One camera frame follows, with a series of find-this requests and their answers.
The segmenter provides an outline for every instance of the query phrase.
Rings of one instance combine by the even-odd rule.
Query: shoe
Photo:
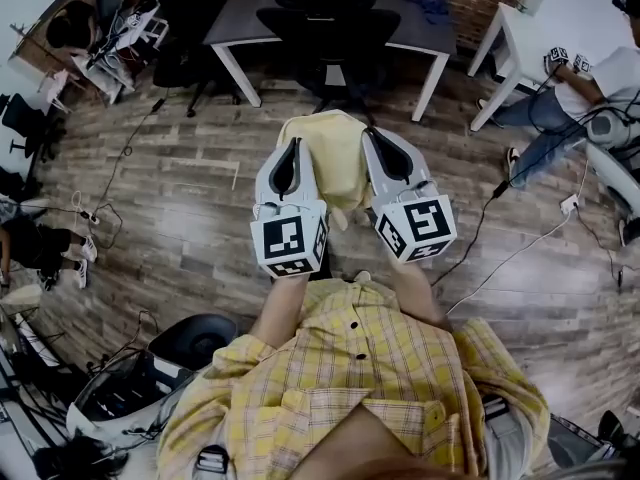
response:
[[[75,270],[76,280],[78,281],[78,288],[81,290],[87,286],[87,260],[80,260],[80,267]]]
[[[366,270],[358,272],[353,278],[354,283],[366,283],[367,281],[371,281],[371,273]]]
[[[507,180],[511,180],[511,178],[513,178],[513,174],[512,174],[513,166],[516,164],[519,158],[520,158],[520,153],[516,148],[507,149],[507,154],[505,156],[505,161],[507,166],[506,171],[508,176]]]
[[[84,237],[84,245],[82,246],[82,255],[87,258],[91,263],[96,262],[98,257],[98,249],[96,244],[93,243],[93,239],[90,236]]]
[[[482,98],[478,98],[478,99],[476,100],[476,108],[477,108],[478,110],[482,110],[482,109],[487,105],[487,103],[488,103],[488,101],[487,101],[487,100],[484,100],[484,99],[482,99]],[[491,116],[491,117],[488,119],[488,121],[489,121],[489,122],[491,122],[491,124],[496,125],[498,128],[502,128],[502,129],[504,129],[504,125],[503,125],[503,124],[500,124],[498,121],[496,121],[496,120],[493,118],[493,116]]]
[[[618,221],[618,233],[620,234],[620,245],[626,247],[627,241],[624,239],[624,229],[627,227],[627,222],[624,219]]]

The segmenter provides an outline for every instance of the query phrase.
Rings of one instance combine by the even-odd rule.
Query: jeans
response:
[[[530,119],[529,104],[533,98]],[[544,172],[587,134],[584,126],[564,113],[554,89],[501,108],[493,114],[493,119],[503,126],[532,126],[535,123],[545,130],[522,152],[511,170],[511,185],[517,188],[524,187],[532,176]]]

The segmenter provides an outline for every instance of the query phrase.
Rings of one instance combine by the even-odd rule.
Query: white sneaker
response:
[[[91,263],[96,262],[96,258],[98,257],[98,249],[96,249],[96,244],[93,243],[93,240],[90,236],[84,237],[84,245],[82,246],[82,255],[87,258]]]
[[[513,166],[516,164],[518,159],[520,158],[520,153],[516,148],[507,149],[507,154],[505,156],[506,166],[507,166],[507,180],[511,180],[513,178]]]
[[[482,98],[478,98],[478,99],[476,100],[476,108],[477,108],[478,110],[482,110],[482,109],[487,105],[487,103],[488,103],[488,101],[487,101],[487,100],[484,100],[484,99],[482,99]],[[498,128],[504,128],[504,125],[503,125],[503,124],[500,124],[498,121],[496,121],[496,120],[493,118],[493,116],[491,116],[491,117],[489,118],[489,122],[491,122],[492,124],[495,124]]]
[[[78,288],[81,290],[87,286],[87,260],[80,260],[80,268],[78,270],[74,270],[76,280],[78,281]]]

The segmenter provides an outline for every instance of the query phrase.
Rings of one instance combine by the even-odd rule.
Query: controller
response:
[[[449,198],[438,193],[422,153],[373,127],[362,133],[362,147],[382,241],[402,263],[442,254],[458,235]]]
[[[573,61],[573,72],[577,75],[580,74],[589,74],[591,71],[591,64],[587,60],[587,58],[581,53],[576,55],[576,60]]]
[[[561,48],[560,46],[556,46],[555,48],[551,48],[549,53],[547,53],[544,58],[544,71],[547,75],[552,75],[551,64],[559,62],[560,64],[569,64],[569,55],[567,54],[567,50]]]
[[[318,188],[309,147],[294,138],[271,153],[256,178],[251,223],[258,265],[271,277],[320,270],[327,243],[327,203]]]

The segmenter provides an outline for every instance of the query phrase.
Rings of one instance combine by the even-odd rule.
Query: yellow cloth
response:
[[[530,421],[533,460],[548,432],[546,402],[484,320],[451,335],[402,314],[378,284],[313,282],[295,338],[275,350],[242,336],[187,388],[160,440],[159,477],[184,478],[226,417],[238,478],[287,478],[359,404],[415,456],[483,474],[489,393]]]
[[[357,208],[368,198],[367,163],[361,145],[365,128],[341,110],[330,110],[289,119],[278,137],[278,146],[294,137],[307,143],[318,190],[342,230],[347,227],[342,212]]]

